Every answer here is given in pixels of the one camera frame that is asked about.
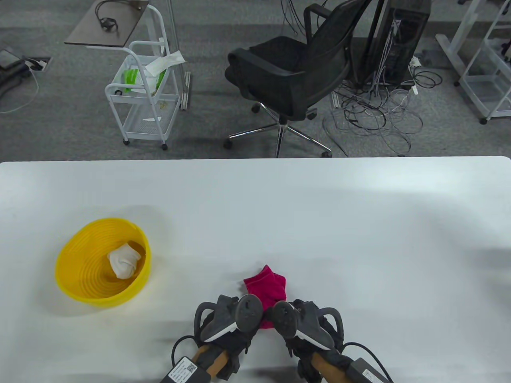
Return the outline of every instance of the yellow basket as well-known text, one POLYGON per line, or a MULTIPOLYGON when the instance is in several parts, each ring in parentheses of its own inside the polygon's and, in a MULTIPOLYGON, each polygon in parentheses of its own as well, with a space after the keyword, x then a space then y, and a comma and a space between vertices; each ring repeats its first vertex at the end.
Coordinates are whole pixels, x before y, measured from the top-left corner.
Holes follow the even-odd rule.
POLYGON ((119 218, 94 221, 62 249, 55 266, 60 289, 77 301, 98 307, 127 302, 144 288, 151 273, 151 249, 142 230, 119 218), (107 255, 128 243, 141 258, 129 279, 118 279, 107 255))

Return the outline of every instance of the chrome chair base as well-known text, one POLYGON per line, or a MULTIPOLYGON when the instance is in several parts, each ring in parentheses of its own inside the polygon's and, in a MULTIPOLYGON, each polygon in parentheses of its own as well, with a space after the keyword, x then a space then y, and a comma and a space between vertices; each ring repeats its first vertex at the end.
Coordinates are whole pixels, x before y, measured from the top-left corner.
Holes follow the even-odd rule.
MULTIPOLYGON (((258 113, 260 108, 263 108, 275 120, 275 123, 271 124, 271 125, 263 126, 261 128, 251 129, 251 130, 246 130, 244 132, 231 134, 224 141, 224 148, 231 149, 233 147, 232 140, 235 138, 248 136, 250 134, 267 132, 267 131, 273 130, 273 129, 278 129, 278 140, 277 140, 277 148, 275 151, 275 158, 278 158, 278 156, 280 154, 281 146, 282 146, 282 138, 284 137, 284 132, 286 132, 286 131, 289 131, 289 132, 297 135, 298 137, 303 138, 303 139, 315 144, 316 146, 322 148, 324 150, 323 153, 321 154, 322 157, 327 157, 327 158, 332 157, 332 150, 330 148, 326 147, 319 141, 316 141, 311 136, 309 136, 303 132, 300 132, 298 129, 293 128, 291 125, 288 124, 287 121, 283 121, 283 120, 279 119, 279 116, 273 110, 268 109, 265 105, 263 105, 261 103, 254 104, 254 106, 252 106, 252 112, 258 113)), ((316 109, 309 110, 308 118, 313 119, 315 116, 316 116, 316 109)))

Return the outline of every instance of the black chair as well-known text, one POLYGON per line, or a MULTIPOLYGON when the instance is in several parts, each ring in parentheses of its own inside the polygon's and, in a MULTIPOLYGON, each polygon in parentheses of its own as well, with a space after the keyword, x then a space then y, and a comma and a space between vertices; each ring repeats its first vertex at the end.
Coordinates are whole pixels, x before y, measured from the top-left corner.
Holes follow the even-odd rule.
POLYGON ((313 119, 316 110, 309 108, 348 76, 353 67, 353 30, 370 2, 348 0, 333 11, 318 4, 308 6, 304 11, 307 44, 280 36, 229 53, 225 77, 240 89, 243 98, 257 101, 252 112, 262 107, 275 123, 230 135, 224 142, 226 149, 232 148, 234 138, 278 128, 276 158, 286 130, 322 148, 322 157, 332 156, 332 150, 290 126, 289 121, 313 119), (312 13, 325 19, 314 35, 312 13))

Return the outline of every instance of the white metal cart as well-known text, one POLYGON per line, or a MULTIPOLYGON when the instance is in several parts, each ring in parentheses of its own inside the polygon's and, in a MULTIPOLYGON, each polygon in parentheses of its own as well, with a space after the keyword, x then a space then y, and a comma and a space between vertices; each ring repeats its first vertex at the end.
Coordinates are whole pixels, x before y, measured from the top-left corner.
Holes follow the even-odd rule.
POLYGON ((177 87, 173 67, 167 68, 161 83, 153 94, 144 73, 144 67, 161 56, 161 49, 165 55, 170 54, 169 42, 165 33, 165 25, 161 13, 152 5, 148 5, 150 12, 144 14, 147 23, 150 40, 136 40, 130 43, 129 47, 115 46, 88 46, 90 49, 103 49, 112 51, 123 51, 128 55, 124 59, 112 82, 105 88, 105 94, 112 109, 115 121, 123 135, 125 145, 130 144, 130 139, 159 140, 161 148, 167 150, 167 139, 169 138, 172 125, 176 119, 180 106, 180 96, 177 87), (154 27, 154 17, 159 24, 161 37, 157 37, 154 27), (153 47, 153 56, 143 56, 135 53, 136 46, 153 47), (125 70, 136 66, 142 78, 143 85, 127 85, 123 81, 125 70), (170 78, 171 94, 164 94, 163 89, 170 78), (142 89, 144 93, 134 91, 142 89), (116 104, 131 104, 130 111, 124 120, 121 121, 116 104))
POLYGON ((479 49, 461 75, 461 79, 454 83, 455 86, 462 86, 474 105, 482 113, 483 118, 479 121, 483 125, 486 125, 494 117, 511 116, 511 100, 509 99, 511 94, 511 65, 504 60, 501 52, 502 43, 509 41, 509 39, 490 38, 491 33, 496 29, 511 30, 511 25, 497 25, 510 2, 511 0, 504 2, 479 49), (476 72, 474 63, 481 54, 491 64, 491 68, 488 70, 488 74, 471 74, 471 71, 476 72))

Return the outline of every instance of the chair seat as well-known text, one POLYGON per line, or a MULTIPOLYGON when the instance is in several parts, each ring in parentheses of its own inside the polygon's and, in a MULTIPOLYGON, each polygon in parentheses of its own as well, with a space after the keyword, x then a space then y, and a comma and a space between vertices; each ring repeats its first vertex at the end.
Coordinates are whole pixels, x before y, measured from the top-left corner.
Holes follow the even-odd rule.
MULTIPOLYGON (((280 69, 296 71, 304 58, 307 45, 286 36, 279 36, 251 46, 249 50, 280 69)), ((225 78, 236 85, 234 72, 230 66, 225 70, 225 78)))

